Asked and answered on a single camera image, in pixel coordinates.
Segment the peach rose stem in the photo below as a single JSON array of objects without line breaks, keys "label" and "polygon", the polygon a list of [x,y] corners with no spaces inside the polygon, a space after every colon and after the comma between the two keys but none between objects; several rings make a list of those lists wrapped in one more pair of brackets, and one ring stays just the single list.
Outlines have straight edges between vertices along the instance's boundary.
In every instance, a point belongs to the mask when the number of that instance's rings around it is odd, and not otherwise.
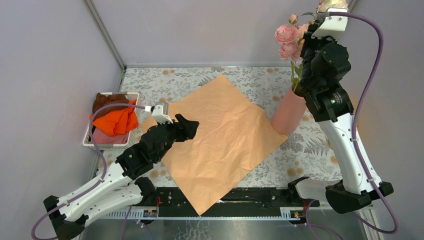
[{"label": "peach rose stem", "polygon": [[310,21],[309,23],[297,26],[297,31],[298,31],[297,43],[299,47],[301,47],[304,43],[304,34],[308,31],[310,23],[312,23],[312,21]]}]

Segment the pink rose stem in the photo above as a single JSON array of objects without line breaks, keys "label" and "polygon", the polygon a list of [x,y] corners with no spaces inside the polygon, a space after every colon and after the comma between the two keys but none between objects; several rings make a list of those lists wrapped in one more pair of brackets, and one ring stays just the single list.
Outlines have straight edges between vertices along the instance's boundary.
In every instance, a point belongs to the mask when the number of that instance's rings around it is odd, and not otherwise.
[{"label": "pink rose stem", "polygon": [[290,62],[291,67],[291,85],[295,94],[300,94],[300,80],[302,76],[303,64],[301,52],[304,44],[299,47],[297,43],[299,26],[299,17],[296,14],[291,14],[288,17],[288,24],[283,24],[278,27],[274,34],[276,43],[279,44],[279,56],[281,59]]}]

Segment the green peach wrapping paper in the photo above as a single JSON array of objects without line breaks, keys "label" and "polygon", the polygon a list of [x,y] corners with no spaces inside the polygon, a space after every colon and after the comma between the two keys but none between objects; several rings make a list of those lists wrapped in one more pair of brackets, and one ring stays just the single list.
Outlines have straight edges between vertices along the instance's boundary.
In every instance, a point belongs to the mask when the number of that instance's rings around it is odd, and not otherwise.
[{"label": "green peach wrapping paper", "polygon": [[169,175],[198,215],[204,214],[287,139],[224,75],[181,100],[169,115],[199,122],[195,137],[173,144],[147,176]]}]

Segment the white rose stem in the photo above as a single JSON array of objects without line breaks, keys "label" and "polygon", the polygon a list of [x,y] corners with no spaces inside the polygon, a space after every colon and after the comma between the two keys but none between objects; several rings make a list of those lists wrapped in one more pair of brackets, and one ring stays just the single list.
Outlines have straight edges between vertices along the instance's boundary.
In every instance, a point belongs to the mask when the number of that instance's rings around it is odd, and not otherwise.
[{"label": "white rose stem", "polygon": [[320,0],[313,12],[305,12],[301,16],[316,17],[319,13],[325,12],[348,12],[348,2],[346,0]]}]

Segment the pink cylindrical vase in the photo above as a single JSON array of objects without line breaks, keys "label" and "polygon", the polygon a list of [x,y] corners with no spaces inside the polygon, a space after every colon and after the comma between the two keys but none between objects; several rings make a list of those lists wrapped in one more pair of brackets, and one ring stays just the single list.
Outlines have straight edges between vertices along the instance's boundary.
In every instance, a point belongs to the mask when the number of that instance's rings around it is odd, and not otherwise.
[{"label": "pink cylindrical vase", "polygon": [[290,87],[274,113],[272,127],[280,134],[293,133],[300,124],[306,108],[304,98],[296,95]]}]

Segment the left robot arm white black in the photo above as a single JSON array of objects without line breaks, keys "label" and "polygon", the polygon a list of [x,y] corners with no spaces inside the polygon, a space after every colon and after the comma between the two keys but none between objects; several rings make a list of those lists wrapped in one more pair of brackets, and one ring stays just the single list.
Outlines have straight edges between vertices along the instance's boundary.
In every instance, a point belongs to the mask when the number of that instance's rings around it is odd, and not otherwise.
[{"label": "left robot arm white black", "polygon": [[111,212],[155,203],[156,189],[143,175],[162,160],[175,142],[192,140],[199,124],[176,114],[170,123],[150,127],[138,143],[125,149],[101,175],[67,195],[47,197],[43,204],[56,238],[72,240]]}]

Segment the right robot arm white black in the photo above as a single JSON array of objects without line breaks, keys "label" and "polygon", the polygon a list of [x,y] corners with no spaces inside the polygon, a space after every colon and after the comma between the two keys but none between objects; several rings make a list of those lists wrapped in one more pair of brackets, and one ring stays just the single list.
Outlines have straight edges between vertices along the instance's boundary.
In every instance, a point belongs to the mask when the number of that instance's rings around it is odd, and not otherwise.
[{"label": "right robot arm white black", "polygon": [[314,120],[325,133],[338,160],[342,179],[314,180],[307,176],[288,184],[287,201],[299,206],[307,200],[328,203],[337,213],[360,210],[393,193],[393,186],[382,181],[353,128],[354,107],[340,81],[351,70],[347,49],[338,44],[336,32],[317,36],[320,25],[312,24],[304,33],[302,75],[299,93]]}]

